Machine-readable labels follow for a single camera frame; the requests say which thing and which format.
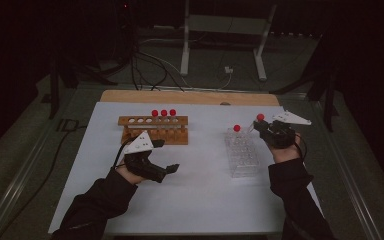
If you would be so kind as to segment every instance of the dark background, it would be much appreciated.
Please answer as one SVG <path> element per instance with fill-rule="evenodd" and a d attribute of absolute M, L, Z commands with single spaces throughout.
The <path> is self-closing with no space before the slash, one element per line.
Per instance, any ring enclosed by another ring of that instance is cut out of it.
<path fill-rule="evenodd" d="M 111 57 L 109 50 L 102 47 L 105 39 L 117 34 L 111 25 L 114 24 L 114 14 L 107 14 L 111 2 L 66 2 L 0 0 L 0 137 L 36 97 L 35 83 L 49 74 L 50 56 L 56 45 L 70 49 L 72 56 L 85 63 Z M 256 4 L 251 0 L 238 2 Z M 138 0 L 128 3 L 136 21 L 120 18 L 123 24 L 136 23 L 144 28 L 154 25 L 180 27 L 183 24 L 182 1 Z M 263 14 L 256 11 L 258 6 L 249 11 L 239 10 L 238 4 L 197 0 L 191 10 L 211 14 L 209 9 L 213 9 L 215 14 L 235 16 L 258 17 Z M 93 28 L 90 23 L 94 21 L 83 21 L 85 14 L 88 19 L 108 23 L 108 28 Z M 384 1 L 279 1 L 271 30 L 277 36 L 292 33 L 320 38 L 323 34 L 305 72 L 311 74 L 333 64 L 338 66 L 336 89 L 344 94 L 384 171 Z M 85 36 L 101 36 L 101 42 Z M 118 39 L 129 41 L 126 36 Z M 121 47 L 117 51 L 122 55 L 126 49 Z"/>

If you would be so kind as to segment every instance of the wire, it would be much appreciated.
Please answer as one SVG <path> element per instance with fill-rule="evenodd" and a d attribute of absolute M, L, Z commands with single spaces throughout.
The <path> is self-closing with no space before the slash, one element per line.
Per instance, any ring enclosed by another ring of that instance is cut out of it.
<path fill-rule="evenodd" d="M 217 90 L 222 90 L 223 88 L 227 87 L 227 85 L 230 84 L 230 80 L 231 80 L 231 79 L 232 79 L 232 73 L 229 73 L 229 80 L 227 80 L 227 83 L 226 83 L 223 87 L 221 87 L 221 88 L 217 88 L 216 91 L 217 91 Z"/>
<path fill-rule="evenodd" d="M 62 144 L 64 142 L 64 140 L 67 138 L 67 136 L 72 133 L 72 132 L 75 132 L 77 131 L 78 129 L 81 129 L 81 128 L 86 128 L 87 126 L 80 126 L 80 127 L 77 127 L 73 130 L 68 130 L 66 132 L 66 134 L 64 135 L 64 137 L 61 139 L 59 145 L 58 145 L 58 148 L 57 148 L 57 151 L 55 152 L 55 155 L 54 155 L 54 158 L 52 160 L 52 165 L 51 165 L 51 168 L 49 169 L 48 171 L 48 174 L 46 175 L 45 179 L 42 181 L 42 183 L 40 184 L 40 186 L 36 189 L 36 191 L 33 193 L 33 195 L 27 200 L 27 202 L 20 208 L 20 210 L 18 210 L 18 212 L 12 217 L 12 219 L 10 221 L 8 221 L 7 225 L 2 229 L 1 233 L 0 233 L 0 239 L 2 238 L 2 236 L 4 235 L 4 233 L 8 230 L 8 228 L 12 225 L 12 223 L 15 221 L 15 219 L 18 218 L 18 216 L 20 216 L 20 214 L 25 210 L 25 208 L 30 204 L 30 202 L 37 196 L 37 194 L 40 192 L 40 190 L 42 190 L 43 186 L 46 184 L 46 182 L 48 181 L 49 177 L 51 176 L 54 168 L 55 168 L 55 164 L 57 162 L 57 157 L 58 157 L 58 154 L 61 150 L 61 147 L 62 147 Z"/>
<path fill-rule="evenodd" d="M 140 85 L 139 90 L 142 90 L 142 89 L 143 89 L 142 80 L 143 80 L 145 83 L 147 83 L 147 84 L 149 84 L 149 85 L 152 85 L 150 82 L 148 82 L 148 80 L 146 80 L 146 79 L 143 77 L 143 74 L 142 74 L 142 72 L 139 70 L 139 68 L 134 67 L 134 70 L 136 70 L 136 72 L 139 74 L 139 85 Z"/>
<path fill-rule="evenodd" d="M 304 161 L 304 160 L 305 160 L 305 157 L 307 156 L 307 152 L 308 152 L 307 143 L 304 141 L 304 139 L 303 139 L 300 135 L 295 134 L 295 136 L 299 137 L 300 140 L 301 140 L 301 142 L 304 144 L 305 152 L 304 152 L 304 155 L 303 155 L 303 154 L 302 154 L 302 150 L 301 150 L 301 148 L 299 147 L 299 145 L 298 145 L 296 142 L 294 142 L 294 145 L 295 145 L 295 147 L 298 149 L 298 153 L 299 153 L 300 157 L 302 158 L 302 161 Z"/>
<path fill-rule="evenodd" d="M 130 59 L 130 72 L 132 74 L 132 83 L 135 86 L 136 90 L 139 91 L 138 85 L 136 84 L 136 81 L 135 81 L 135 72 L 134 72 L 134 66 L 133 66 L 133 58 Z"/>
<path fill-rule="evenodd" d="M 148 57 L 150 57 L 150 58 L 153 58 L 153 59 L 156 59 L 156 60 L 159 60 L 159 61 L 161 61 L 161 62 L 164 62 L 164 63 L 168 64 L 170 67 L 172 67 L 173 69 L 175 69 L 175 70 L 179 73 L 180 78 L 183 80 L 183 83 L 185 83 L 186 86 L 188 86 L 188 87 L 190 87 L 190 88 L 193 89 L 193 87 L 190 86 L 190 85 L 185 81 L 185 79 L 184 79 L 184 78 L 182 77 L 182 75 L 180 74 L 180 71 L 179 71 L 175 66 L 173 66 L 173 64 L 171 64 L 171 63 L 169 63 L 169 62 L 167 62 L 166 60 L 163 60 L 163 59 L 161 59 L 161 58 L 152 56 L 152 55 L 150 55 L 150 54 L 148 54 L 148 53 L 141 52 L 141 54 L 143 54 L 143 55 L 145 55 L 145 56 L 148 56 Z M 177 86 L 180 90 L 182 90 L 182 91 L 184 92 L 183 88 L 176 82 L 176 80 L 174 80 L 173 75 L 171 75 L 171 73 L 170 73 L 169 71 L 167 71 L 167 74 L 168 74 L 168 75 L 170 76 L 170 78 L 173 80 L 174 84 L 176 84 L 176 86 Z"/>
<path fill-rule="evenodd" d="M 167 69 L 165 68 L 164 64 L 162 64 L 161 61 L 159 61 L 159 60 L 157 60 L 157 59 L 154 59 L 154 60 L 156 60 L 156 61 L 158 62 L 158 64 L 157 64 L 157 63 L 155 63 L 155 62 L 152 62 L 152 61 L 149 61 L 149 60 L 147 60 L 147 59 L 138 57 L 138 56 L 136 56 L 136 55 L 135 55 L 135 57 L 138 58 L 138 59 L 140 59 L 140 60 L 142 60 L 142 61 L 145 61 L 145 62 L 154 64 L 154 65 L 160 67 L 160 68 L 164 71 L 164 77 L 163 77 L 161 80 L 159 80 L 159 81 L 158 81 L 157 83 L 155 83 L 155 84 L 151 84 L 151 83 L 149 83 L 149 85 L 152 85 L 151 91 L 153 91 L 155 88 L 157 88 L 158 85 L 162 84 L 162 83 L 167 79 L 168 71 L 167 71 Z"/>
<path fill-rule="evenodd" d="M 139 90 L 142 90 L 142 88 L 143 88 L 142 79 L 145 79 L 145 78 L 143 77 L 142 72 L 139 71 L 139 69 L 138 69 L 138 59 L 133 58 L 133 60 L 134 60 L 133 69 L 139 73 L 139 86 L 140 86 Z"/>
<path fill-rule="evenodd" d="M 117 167 L 117 162 L 118 162 L 118 159 L 120 158 L 121 151 L 123 151 L 123 148 L 124 148 L 129 142 L 133 142 L 136 138 L 137 138 L 137 137 L 131 137 L 131 138 L 128 138 L 126 141 L 123 142 L 123 144 L 121 144 L 120 148 L 118 149 L 117 156 L 115 157 L 114 164 L 113 164 L 113 168 L 116 168 L 116 167 Z"/>

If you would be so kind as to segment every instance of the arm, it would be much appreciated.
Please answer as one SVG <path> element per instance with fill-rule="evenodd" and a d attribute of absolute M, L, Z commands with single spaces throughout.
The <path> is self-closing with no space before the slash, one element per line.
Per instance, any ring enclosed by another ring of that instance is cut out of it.
<path fill-rule="evenodd" d="M 297 148 L 270 150 L 276 163 L 269 166 L 271 190 L 282 198 L 287 215 L 282 239 L 335 239 L 307 189 L 313 176 Z"/>
<path fill-rule="evenodd" d="M 127 211 L 135 184 L 142 180 L 125 167 L 111 168 L 105 179 L 96 180 L 86 193 L 74 198 L 52 240 L 101 239 L 107 220 Z"/>

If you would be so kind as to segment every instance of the red cap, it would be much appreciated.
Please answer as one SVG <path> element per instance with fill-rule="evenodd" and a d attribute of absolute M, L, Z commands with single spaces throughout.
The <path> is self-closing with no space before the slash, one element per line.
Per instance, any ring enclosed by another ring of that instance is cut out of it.
<path fill-rule="evenodd" d="M 264 114 L 260 113 L 257 115 L 257 121 L 261 122 L 264 120 Z"/>
<path fill-rule="evenodd" d="M 235 132 L 239 132 L 241 130 L 241 126 L 239 126 L 239 125 L 235 125 L 235 126 L 233 126 L 233 131 L 235 131 Z"/>

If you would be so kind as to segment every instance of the white table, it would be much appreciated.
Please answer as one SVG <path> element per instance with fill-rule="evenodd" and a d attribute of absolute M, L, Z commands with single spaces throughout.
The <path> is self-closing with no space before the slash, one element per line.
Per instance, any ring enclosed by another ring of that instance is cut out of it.
<path fill-rule="evenodd" d="M 149 115 L 153 109 L 177 110 L 189 117 L 189 145 L 155 149 L 150 160 L 159 166 L 179 163 L 159 184 L 139 185 L 128 211 L 108 222 L 109 235 L 266 234 L 282 231 L 281 200 L 269 189 L 271 154 L 253 132 L 262 169 L 256 177 L 230 176 L 223 134 L 234 124 L 248 127 L 262 112 L 267 118 L 283 111 L 270 106 L 97 103 L 73 164 L 49 232 L 61 220 L 77 194 L 105 177 L 120 147 L 119 116 Z M 309 190 L 318 204 L 312 185 Z"/>

